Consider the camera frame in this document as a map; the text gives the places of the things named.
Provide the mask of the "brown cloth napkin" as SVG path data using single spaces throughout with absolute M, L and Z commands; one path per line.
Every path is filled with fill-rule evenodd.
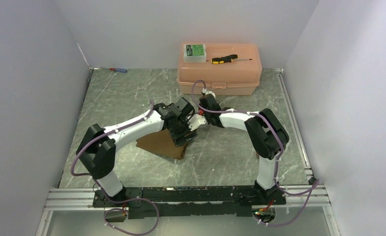
M 182 160 L 187 143 L 176 146 L 167 129 L 150 133 L 136 140 L 136 147 L 160 157 Z

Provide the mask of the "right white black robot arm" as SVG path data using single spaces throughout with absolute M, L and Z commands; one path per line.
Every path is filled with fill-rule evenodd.
M 290 138 L 272 110 L 260 112 L 222 109 L 214 95 L 199 98 L 199 108 L 208 123 L 217 127 L 235 128 L 248 133 L 254 150 L 258 154 L 259 170 L 255 180 L 255 197 L 261 204 L 267 204 L 278 190 L 278 165 Z

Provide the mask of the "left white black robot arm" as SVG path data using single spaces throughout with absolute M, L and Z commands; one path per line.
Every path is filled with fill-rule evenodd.
M 168 130 L 176 146 L 182 146 L 196 137 L 189 127 L 195 109 L 185 98 L 176 103 L 154 104 L 143 114 L 122 123 L 101 127 L 90 126 L 76 150 L 76 160 L 81 161 L 96 183 L 106 193 L 106 200 L 115 207 L 122 205 L 126 188 L 114 171 L 116 153 L 125 145 L 146 135 Z

